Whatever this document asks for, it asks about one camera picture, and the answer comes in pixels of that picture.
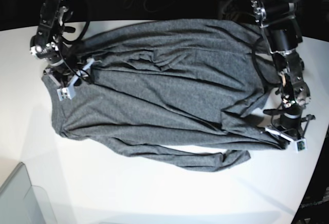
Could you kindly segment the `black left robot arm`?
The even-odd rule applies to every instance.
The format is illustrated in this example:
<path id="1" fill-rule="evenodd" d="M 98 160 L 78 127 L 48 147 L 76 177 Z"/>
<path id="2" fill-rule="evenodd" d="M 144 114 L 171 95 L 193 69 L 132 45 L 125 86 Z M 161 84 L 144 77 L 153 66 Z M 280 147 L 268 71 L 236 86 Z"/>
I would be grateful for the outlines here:
<path id="1" fill-rule="evenodd" d="M 280 79 L 281 104 L 276 109 L 264 110 L 264 114 L 271 117 L 271 124 L 265 131 L 291 143 L 297 152 L 307 149 L 305 133 L 309 123 L 316 118 L 302 115 L 311 96 L 303 78 L 304 63 L 296 51 L 303 41 L 296 19 L 299 1 L 251 0 L 255 22 Z"/>

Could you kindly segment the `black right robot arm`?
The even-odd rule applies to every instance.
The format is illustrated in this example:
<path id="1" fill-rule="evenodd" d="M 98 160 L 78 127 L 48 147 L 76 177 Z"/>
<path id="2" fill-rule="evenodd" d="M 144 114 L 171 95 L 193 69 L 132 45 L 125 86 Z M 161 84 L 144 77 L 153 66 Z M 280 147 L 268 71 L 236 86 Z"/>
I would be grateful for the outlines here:
<path id="1" fill-rule="evenodd" d="M 74 33 L 74 27 L 65 23 L 71 18 L 73 11 L 70 0 L 45 0 L 40 10 L 40 19 L 36 34 L 30 40 L 30 53 L 38 60 L 47 63 L 43 75 L 53 78 L 60 87 L 65 87 L 69 81 L 77 80 L 91 84 L 92 78 L 88 70 L 83 69 L 85 60 L 78 60 L 73 51 L 82 44 L 90 25 L 90 5 L 84 1 L 87 9 L 85 25 L 75 40 L 68 40 L 63 33 Z"/>

